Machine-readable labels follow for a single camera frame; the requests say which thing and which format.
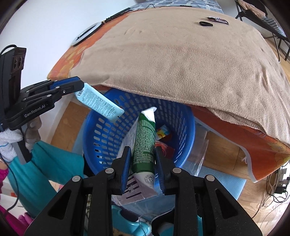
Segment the teal sleeve forearm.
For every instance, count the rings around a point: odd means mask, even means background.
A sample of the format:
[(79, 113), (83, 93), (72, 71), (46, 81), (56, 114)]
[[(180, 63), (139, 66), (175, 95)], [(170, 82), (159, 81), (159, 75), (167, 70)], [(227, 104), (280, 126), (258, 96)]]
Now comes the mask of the teal sleeve forearm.
[(65, 185), (74, 176), (84, 176), (84, 159), (81, 155), (43, 141), (33, 146), (30, 162), (21, 164), (19, 158), (15, 157), (9, 166), (9, 182), (32, 218), (35, 218), (57, 193), (50, 181)]

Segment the left hand white glove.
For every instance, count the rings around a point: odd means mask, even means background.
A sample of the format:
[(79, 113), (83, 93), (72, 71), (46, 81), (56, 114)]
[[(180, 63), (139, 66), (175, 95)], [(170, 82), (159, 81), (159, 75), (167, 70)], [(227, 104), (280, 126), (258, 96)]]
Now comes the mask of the left hand white glove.
[(39, 129), (42, 126), (40, 117), (37, 117), (20, 129), (10, 130), (7, 128), (1, 132), (1, 159), (11, 163), (18, 157), (21, 164), (28, 163), (32, 159), (32, 148), (41, 140)]

